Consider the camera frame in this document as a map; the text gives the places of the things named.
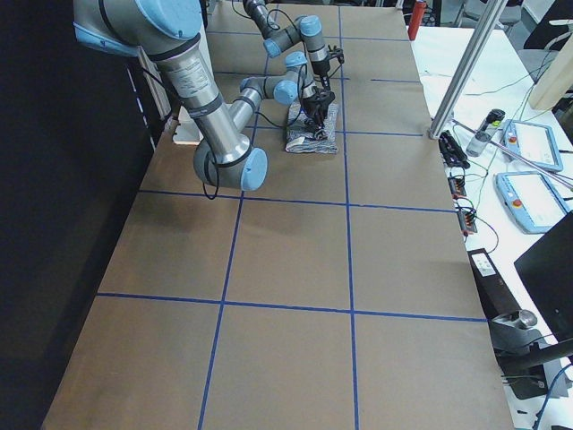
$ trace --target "red cylinder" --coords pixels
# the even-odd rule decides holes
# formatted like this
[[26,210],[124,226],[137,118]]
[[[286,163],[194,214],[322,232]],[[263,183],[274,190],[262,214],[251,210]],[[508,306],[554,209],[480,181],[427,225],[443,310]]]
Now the red cylinder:
[[418,29],[422,23],[423,12],[426,9],[425,0],[416,0],[414,3],[414,10],[412,11],[412,18],[410,18],[410,25],[408,27],[408,37],[410,40],[415,40]]

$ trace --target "chair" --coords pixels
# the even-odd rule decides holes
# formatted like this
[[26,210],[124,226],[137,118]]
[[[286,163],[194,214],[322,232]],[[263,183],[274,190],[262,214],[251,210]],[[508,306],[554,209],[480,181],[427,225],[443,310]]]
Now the chair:
[[559,42],[568,39],[573,34],[573,20],[552,20],[549,23],[552,26],[563,26],[565,31],[550,40],[543,49],[521,49],[517,52],[534,82],[539,81],[543,72],[547,70],[557,56],[559,50],[553,47],[556,47]]
[[[454,27],[460,27],[462,20],[468,18],[471,21],[479,21],[485,11],[487,0],[464,0],[454,20]],[[508,5],[501,13],[500,23],[506,32],[510,32],[514,25],[521,21],[521,4],[523,0],[508,0]]]

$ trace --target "aluminum pole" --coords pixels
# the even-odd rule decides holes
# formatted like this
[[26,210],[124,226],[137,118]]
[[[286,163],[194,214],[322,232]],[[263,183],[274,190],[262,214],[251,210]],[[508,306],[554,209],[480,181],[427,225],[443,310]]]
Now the aluminum pole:
[[432,121],[430,130],[428,130],[428,135],[431,139],[438,139],[448,122],[451,111],[466,86],[466,82],[474,70],[475,63],[480,54],[482,54],[483,47],[485,47],[490,34],[492,34],[492,30],[500,18],[506,3],[507,0],[490,0],[487,2],[474,34],[467,44],[466,52],[462,55],[462,59],[459,60],[458,68],[451,78],[451,84],[446,91],[444,99],[441,101],[440,107],[438,107],[438,112]]

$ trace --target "white desk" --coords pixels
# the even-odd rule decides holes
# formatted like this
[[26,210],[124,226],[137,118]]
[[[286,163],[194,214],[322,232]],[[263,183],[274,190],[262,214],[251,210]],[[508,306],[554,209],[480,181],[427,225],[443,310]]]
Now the white desk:
[[[424,96],[431,115],[435,114],[443,99],[451,76],[455,72],[459,59],[466,49],[472,31],[470,29],[422,27],[418,32],[416,41],[412,44],[418,72],[424,86]],[[506,35],[501,30],[495,30],[463,91],[463,95],[454,108],[454,117],[462,124],[469,125],[474,129],[479,126],[492,108],[503,109],[506,112],[506,118],[515,117],[519,119],[521,108],[517,109],[533,85],[533,81],[529,76],[504,90],[479,96],[475,94],[495,91],[524,76],[527,76],[527,70],[521,64]],[[527,120],[541,112],[531,109],[526,104],[522,118]],[[559,147],[561,149],[571,149],[569,139],[551,111],[539,115],[534,122],[550,125],[555,133]],[[465,148],[471,135],[460,127],[456,127],[456,132],[462,148]],[[495,148],[490,146],[486,148],[481,157],[470,159],[470,161],[474,160],[487,167],[492,160],[494,152]],[[565,169],[561,173],[571,176],[573,174],[573,157],[568,154],[562,154],[562,158]],[[505,279],[521,307],[536,312],[539,317],[539,312],[517,275],[513,262],[541,235],[523,234],[513,219],[505,212],[494,190],[493,174],[506,170],[526,171],[532,169],[519,161],[509,163],[498,151],[490,168],[490,174],[485,179],[478,215],[492,224],[500,235],[500,244],[497,250],[491,254],[491,258],[499,269],[501,276]],[[455,169],[454,174],[456,173],[461,173],[461,169]],[[482,176],[484,172],[478,166],[472,165],[467,173],[476,173]],[[466,179],[466,190],[474,204],[477,204],[476,200],[481,183],[482,179],[476,176],[470,176]],[[562,196],[571,196],[571,193],[562,185],[556,185],[556,187]],[[495,244],[495,236],[484,224],[477,222],[478,234],[472,235],[467,239],[466,248],[468,250],[481,247],[484,247],[486,250],[492,249]],[[538,330],[542,334],[550,333],[551,331],[543,319],[539,319]],[[554,342],[552,337],[547,338],[547,340],[550,343]],[[543,398],[539,397],[523,401],[518,400],[510,388],[506,388],[506,393],[515,426],[531,428],[535,421],[535,412],[541,407]],[[569,391],[569,396],[573,396],[573,391]],[[518,414],[518,409],[525,410],[528,414]],[[543,415],[540,428],[550,429],[551,424],[573,427],[573,397],[550,400]]]

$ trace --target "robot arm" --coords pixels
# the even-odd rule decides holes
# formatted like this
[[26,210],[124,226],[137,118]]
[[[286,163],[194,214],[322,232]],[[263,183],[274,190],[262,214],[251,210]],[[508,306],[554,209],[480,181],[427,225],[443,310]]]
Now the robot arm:
[[281,29],[269,15],[264,0],[243,0],[243,6],[264,37],[263,46],[271,58],[302,41],[308,51],[312,70],[320,76],[322,87],[330,90],[330,61],[336,58],[343,64],[344,53],[340,48],[326,46],[318,16],[299,16],[291,25]]
[[[261,0],[245,4],[269,36],[268,50],[277,46],[282,52],[304,41],[327,89],[315,85],[305,55],[295,52],[286,57],[284,75],[245,80],[241,96],[227,107],[199,50],[202,17],[197,0],[74,0],[73,7],[76,38],[83,45],[119,56],[137,56],[142,47],[171,81],[204,136],[193,160],[203,183],[253,191],[264,181],[267,156],[241,131],[262,101],[274,98],[290,105],[301,99],[320,138],[334,93],[328,80],[331,51],[324,46],[318,17],[299,17],[294,26],[281,30]],[[274,56],[280,52],[273,51]]]
[[76,38],[82,44],[120,56],[137,56],[141,46],[173,83],[205,136],[207,170],[217,171],[204,182],[245,191],[261,186],[266,154],[240,133],[246,122],[241,119],[237,127],[202,58],[198,1],[74,0],[73,8]]

